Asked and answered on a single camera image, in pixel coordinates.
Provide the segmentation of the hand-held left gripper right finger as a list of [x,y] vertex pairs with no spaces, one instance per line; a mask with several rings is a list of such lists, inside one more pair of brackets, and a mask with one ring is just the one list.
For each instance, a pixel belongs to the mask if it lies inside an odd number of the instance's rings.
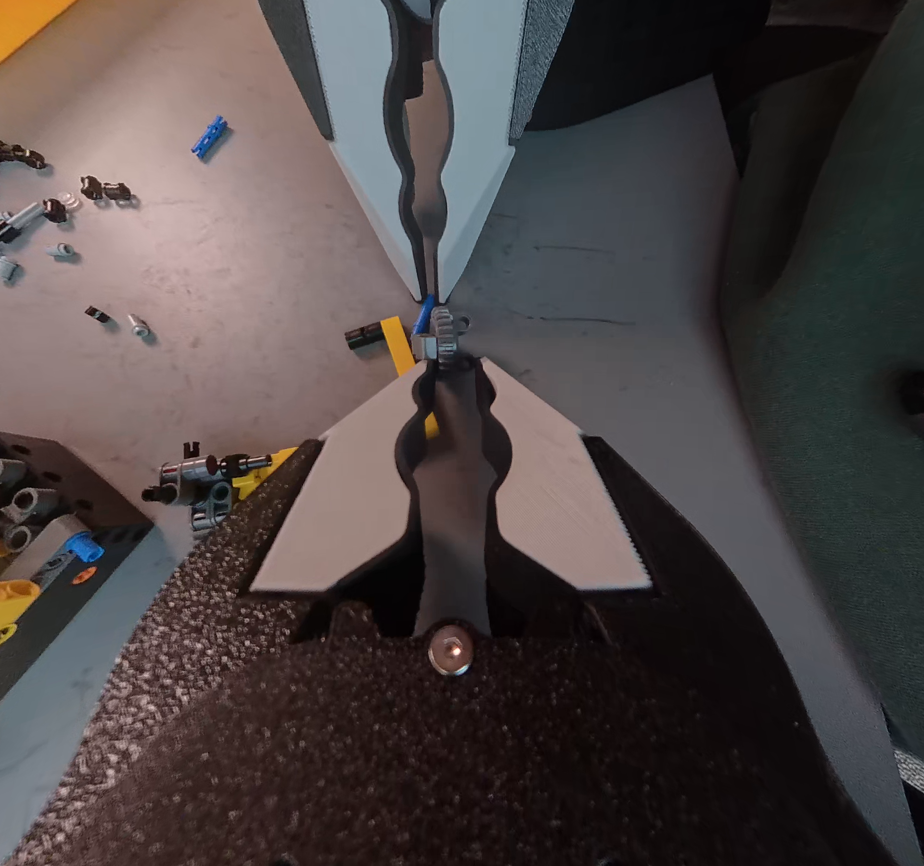
[[490,359],[478,364],[482,451],[495,473],[502,544],[581,593],[651,590],[581,429]]

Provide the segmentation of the pile of small lego pieces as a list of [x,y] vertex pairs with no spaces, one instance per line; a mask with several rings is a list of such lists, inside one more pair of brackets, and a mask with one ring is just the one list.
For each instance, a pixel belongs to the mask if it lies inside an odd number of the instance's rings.
[[[49,167],[45,157],[39,152],[21,144],[1,141],[1,162],[21,163],[34,170],[42,171]],[[19,236],[40,218],[55,224],[67,223],[68,208],[59,199],[46,198],[40,202],[26,205],[15,214],[1,215],[2,247],[17,240]]]

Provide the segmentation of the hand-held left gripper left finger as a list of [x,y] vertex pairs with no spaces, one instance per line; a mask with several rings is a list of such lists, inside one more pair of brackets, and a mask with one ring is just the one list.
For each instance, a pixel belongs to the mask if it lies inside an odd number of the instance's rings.
[[331,427],[249,585],[322,595],[388,563],[422,563],[413,472],[426,448],[435,365],[417,364]]

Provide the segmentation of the yellow grey lego claw assembly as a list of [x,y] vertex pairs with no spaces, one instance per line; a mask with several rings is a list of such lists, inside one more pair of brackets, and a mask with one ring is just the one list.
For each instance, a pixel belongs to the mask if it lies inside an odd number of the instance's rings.
[[164,463],[156,484],[146,487],[141,498],[147,503],[189,508],[193,536],[202,538],[295,452],[296,447],[289,447],[259,456],[237,453],[217,458],[202,456],[199,442],[186,443],[183,458]]

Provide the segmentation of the grey lego gear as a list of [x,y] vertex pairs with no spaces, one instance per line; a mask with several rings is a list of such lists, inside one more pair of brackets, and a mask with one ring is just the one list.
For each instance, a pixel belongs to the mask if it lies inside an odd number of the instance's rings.
[[448,306],[435,305],[427,334],[410,336],[411,352],[417,362],[434,363],[442,372],[456,367],[459,339],[470,328],[466,314],[454,314]]

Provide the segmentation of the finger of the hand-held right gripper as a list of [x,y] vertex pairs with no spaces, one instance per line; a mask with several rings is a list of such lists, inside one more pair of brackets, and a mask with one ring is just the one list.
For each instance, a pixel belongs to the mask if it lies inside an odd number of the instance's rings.
[[403,126],[405,55],[390,0],[302,0],[331,150],[411,296],[426,294],[413,163]]
[[433,51],[449,134],[440,168],[445,226],[435,250],[446,303],[514,157],[511,123],[527,0],[438,0]]

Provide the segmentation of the large yellow black lego model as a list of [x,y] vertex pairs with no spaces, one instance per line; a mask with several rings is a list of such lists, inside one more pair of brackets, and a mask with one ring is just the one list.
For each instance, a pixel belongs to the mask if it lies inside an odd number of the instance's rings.
[[63,444],[1,434],[1,695],[153,528]]

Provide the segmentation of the yellow lego beam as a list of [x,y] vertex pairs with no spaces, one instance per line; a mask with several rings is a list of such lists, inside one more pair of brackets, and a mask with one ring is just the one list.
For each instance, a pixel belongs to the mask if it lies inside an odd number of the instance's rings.
[[[388,352],[396,368],[397,376],[408,374],[417,364],[412,352],[410,341],[398,317],[382,319],[379,322]],[[433,440],[440,434],[440,427],[436,416],[431,412],[424,421],[426,438]]]

